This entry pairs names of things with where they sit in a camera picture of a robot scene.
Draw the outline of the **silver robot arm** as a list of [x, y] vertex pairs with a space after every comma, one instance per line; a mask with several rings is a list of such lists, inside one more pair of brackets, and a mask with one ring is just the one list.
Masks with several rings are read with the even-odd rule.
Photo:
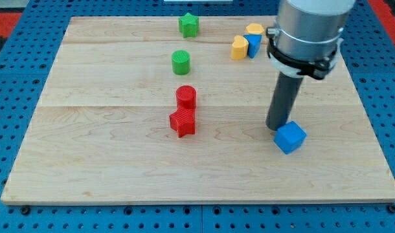
[[355, 0], [281, 0], [266, 29], [267, 55], [282, 74], [322, 80], [335, 67]]

